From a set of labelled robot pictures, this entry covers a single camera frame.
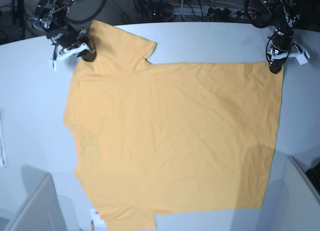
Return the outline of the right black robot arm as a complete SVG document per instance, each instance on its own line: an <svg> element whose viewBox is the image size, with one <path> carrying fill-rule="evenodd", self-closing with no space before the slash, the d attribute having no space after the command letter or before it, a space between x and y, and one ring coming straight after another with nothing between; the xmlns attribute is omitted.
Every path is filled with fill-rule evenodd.
<svg viewBox="0 0 320 231"><path fill-rule="evenodd" d="M92 21L103 9L107 0L102 0L97 10L83 20L67 17L69 8L83 0L40 0L32 16L33 26L43 32L54 46L52 63L71 56L85 62L93 62L97 56L94 42L84 28L75 29L73 25L83 25Z"/></svg>

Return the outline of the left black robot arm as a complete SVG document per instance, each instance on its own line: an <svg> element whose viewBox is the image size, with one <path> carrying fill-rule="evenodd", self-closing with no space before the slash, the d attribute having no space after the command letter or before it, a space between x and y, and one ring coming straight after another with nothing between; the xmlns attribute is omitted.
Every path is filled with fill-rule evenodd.
<svg viewBox="0 0 320 231"><path fill-rule="evenodd" d="M279 73L288 58L302 53L294 41L294 26L300 19L295 0L245 0L244 13L258 29L274 26L265 47L271 73Z"/></svg>

